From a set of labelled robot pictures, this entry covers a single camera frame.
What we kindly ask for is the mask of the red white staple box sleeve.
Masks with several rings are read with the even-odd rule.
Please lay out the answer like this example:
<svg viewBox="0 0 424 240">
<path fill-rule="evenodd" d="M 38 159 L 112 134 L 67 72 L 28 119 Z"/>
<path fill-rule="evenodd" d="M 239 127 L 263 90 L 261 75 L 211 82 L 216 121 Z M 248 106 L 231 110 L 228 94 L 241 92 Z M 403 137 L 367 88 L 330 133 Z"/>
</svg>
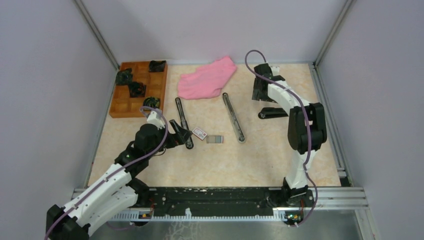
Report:
<svg viewBox="0 0 424 240">
<path fill-rule="evenodd" d="M 195 137 L 197 137 L 201 141 L 205 140 L 208 136 L 208 134 L 199 127 L 195 127 L 191 132 Z"/>
</svg>

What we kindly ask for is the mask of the beige and black stapler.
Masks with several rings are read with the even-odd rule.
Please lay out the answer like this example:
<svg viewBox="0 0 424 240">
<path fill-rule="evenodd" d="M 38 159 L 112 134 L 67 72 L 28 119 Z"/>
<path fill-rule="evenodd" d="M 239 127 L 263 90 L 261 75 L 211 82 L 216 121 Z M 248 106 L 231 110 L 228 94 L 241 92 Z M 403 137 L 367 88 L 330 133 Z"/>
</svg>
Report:
<svg viewBox="0 0 424 240">
<path fill-rule="evenodd" d="M 234 134 L 236 136 L 236 139 L 239 143 L 243 144 L 243 143 L 246 142 L 246 138 L 245 138 L 245 135 L 244 135 L 242 128 L 239 124 L 239 121 L 238 121 L 237 116 L 236 116 L 236 112 L 234 111 L 234 108 L 232 106 L 232 103 L 230 101 L 230 98 L 229 98 L 229 95 L 228 95 L 227 92 L 224 92 L 222 94 L 222 99 L 223 99 L 223 102 L 224 102 L 224 104 L 227 108 L 227 111 L 228 111 L 228 114 L 229 114 L 229 119 L 230 119 L 230 122 L 232 124 L 233 131 L 234 131 Z"/>
</svg>

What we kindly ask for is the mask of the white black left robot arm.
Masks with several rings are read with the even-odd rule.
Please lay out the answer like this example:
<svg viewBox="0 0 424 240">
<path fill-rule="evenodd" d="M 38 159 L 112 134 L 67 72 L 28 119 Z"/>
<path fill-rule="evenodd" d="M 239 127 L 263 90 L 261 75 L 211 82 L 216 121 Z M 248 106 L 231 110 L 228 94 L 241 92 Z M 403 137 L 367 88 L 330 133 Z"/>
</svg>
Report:
<svg viewBox="0 0 424 240">
<path fill-rule="evenodd" d="M 149 188 L 137 175 L 157 153 L 185 145 L 192 131 L 173 119 L 143 124 L 108 170 L 64 206 L 53 205 L 46 213 L 46 240 L 88 240 L 113 216 L 134 205 L 149 203 Z"/>
</svg>

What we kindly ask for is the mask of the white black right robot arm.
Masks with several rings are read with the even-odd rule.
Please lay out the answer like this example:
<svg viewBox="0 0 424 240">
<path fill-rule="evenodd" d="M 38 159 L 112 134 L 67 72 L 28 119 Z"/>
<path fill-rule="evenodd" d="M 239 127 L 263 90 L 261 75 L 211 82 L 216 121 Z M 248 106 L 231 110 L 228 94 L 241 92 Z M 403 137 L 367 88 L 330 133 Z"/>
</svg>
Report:
<svg viewBox="0 0 424 240">
<path fill-rule="evenodd" d="M 277 103 L 288 116 L 287 139 L 294 153 L 287 176 L 283 179 L 281 199 L 287 206 L 311 201 L 308 168 L 322 144 L 327 141 L 324 106 L 300 97 L 268 63 L 254 67 L 252 99 Z"/>
</svg>

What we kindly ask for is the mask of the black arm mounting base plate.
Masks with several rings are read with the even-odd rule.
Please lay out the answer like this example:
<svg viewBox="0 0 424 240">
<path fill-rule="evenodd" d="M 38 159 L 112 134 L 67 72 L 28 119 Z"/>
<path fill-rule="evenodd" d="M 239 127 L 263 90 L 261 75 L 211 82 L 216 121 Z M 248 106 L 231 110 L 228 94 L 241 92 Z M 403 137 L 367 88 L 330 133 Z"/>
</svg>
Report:
<svg viewBox="0 0 424 240">
<path fill-rule="evenodd" d="M 135 208 L 155 217 L 270 217 L 274 208 L 311 207 L 313 193 L 290 197 L 281 187 L 151 187 L 141 192 Z"/>
</svg>

